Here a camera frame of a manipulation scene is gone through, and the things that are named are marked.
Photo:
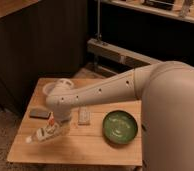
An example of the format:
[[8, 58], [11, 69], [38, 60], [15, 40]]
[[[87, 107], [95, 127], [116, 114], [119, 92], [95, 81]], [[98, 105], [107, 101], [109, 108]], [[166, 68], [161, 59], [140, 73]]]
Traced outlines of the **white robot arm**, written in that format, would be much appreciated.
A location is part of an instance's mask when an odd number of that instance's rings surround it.
[[55, 120], [74, 107], [139, 100], [143, 171], [194, 171], [194, 67], [166, 61], [46, 98]]

